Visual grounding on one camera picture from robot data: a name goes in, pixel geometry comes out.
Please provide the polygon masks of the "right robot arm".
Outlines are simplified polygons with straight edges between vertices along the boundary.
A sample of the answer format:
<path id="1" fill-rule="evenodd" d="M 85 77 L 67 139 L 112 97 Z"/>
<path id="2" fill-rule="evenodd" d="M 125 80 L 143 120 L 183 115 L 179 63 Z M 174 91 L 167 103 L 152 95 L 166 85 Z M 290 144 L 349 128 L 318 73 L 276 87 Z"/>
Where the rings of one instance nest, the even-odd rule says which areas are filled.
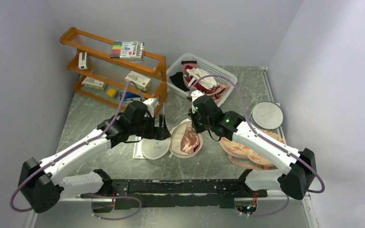
<path id="1" fill-rule="evenodd" d="M 187 97 L 192 103 L 189 116 L 198 133 L 208 131 L 221 139 L 244 145 L 271 162 L 276 169 L 249 171 L 237 189 L 240 195 L 250 196 L 258 190 L 280 190 L 289 197 L 301 200 L 317 177 L 315 154 L 305 148 L 299 150 L 272 138 L 246 122 L 235 111 L 223 112 L 208 96 L 199 91 Z"/>

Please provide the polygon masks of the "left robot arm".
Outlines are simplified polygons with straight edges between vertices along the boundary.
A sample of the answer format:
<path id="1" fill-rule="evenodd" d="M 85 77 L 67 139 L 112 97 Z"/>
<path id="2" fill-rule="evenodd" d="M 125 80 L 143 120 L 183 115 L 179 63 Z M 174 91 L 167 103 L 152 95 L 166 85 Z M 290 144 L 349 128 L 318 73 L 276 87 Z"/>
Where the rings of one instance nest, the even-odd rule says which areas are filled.
<path id="1" fill-rule="evenodd" d="M 14 199 L 20 192 L 30 205 L 25 211 L 43 213 L 60 200 L 72 196 L 95 193 L 105 198 L 112 193 L 112 179 L 103 171 L 95 170 L 88 174 L 71 176 L 68 174 L 93 155 L 106 152 L 119 144 L 131 143 L 129 138 L 165 140 L 170 138 L 163 115 L 155 126 L 154 111 L 158 107 L 156 98 L 129 103 L 123 112 L 118 111 L 104 120 L 87 136 L 52 156 L 37 161 L 26 160 L 19 176 L 18 188 L 10 198 L 10 206 L 15 207 Z"/>

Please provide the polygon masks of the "clear packaged tool sleeve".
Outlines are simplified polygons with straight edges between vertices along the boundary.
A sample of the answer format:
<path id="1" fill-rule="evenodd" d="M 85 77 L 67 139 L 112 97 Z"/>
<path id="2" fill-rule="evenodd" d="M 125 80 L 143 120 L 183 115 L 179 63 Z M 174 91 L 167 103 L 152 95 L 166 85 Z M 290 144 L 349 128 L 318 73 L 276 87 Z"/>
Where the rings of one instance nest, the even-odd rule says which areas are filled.
<path id="1" fill-rule="evenodd" d="M 145 159 L 142 152 L 142 143 L 143 141 L 139 141 L 134 144 L 133 159 Z"/>

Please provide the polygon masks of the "pink satin bra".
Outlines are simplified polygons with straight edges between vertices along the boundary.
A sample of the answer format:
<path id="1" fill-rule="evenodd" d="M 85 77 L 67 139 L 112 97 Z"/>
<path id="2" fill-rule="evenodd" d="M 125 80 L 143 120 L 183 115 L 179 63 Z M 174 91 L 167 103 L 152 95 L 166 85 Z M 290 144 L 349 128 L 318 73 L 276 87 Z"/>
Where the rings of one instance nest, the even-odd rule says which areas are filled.
<path id="1" fill-rule="evenodd" d="M 181 140 L 180 150 L 186 154 L 194 154 L 200 145 L 201 140 L 197 132 L 191 126 L 187 126 Z"/>

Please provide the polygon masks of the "beige mesh laundry bag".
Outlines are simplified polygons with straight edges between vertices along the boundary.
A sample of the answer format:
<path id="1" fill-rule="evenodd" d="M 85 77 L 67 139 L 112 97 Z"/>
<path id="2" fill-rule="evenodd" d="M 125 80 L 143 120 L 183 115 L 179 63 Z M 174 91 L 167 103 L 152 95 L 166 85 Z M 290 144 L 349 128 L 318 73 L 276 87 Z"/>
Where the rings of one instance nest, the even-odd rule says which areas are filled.
<path id="1" fill-rule="evenodd" d="M 183 120 L 180 124 L 174 127 L 171 130 L 171 137 L 164 141 L 143 139 L 142 152 L 144 157 L 149 160 L 157 160 L 166 155 L 167 152 L 170 152 L 171 155 L 175 157 L 183 159 L 195 156 L 202 149 L 204 139 L 200 133 L 197 133 L 201 140 L 201 145 L 198 148 L 198 151 L 194 154 L 183 153 L 180 150 L 180 145 L 187 126 L 192 126 L 191 120 L 189 119 Z"/>

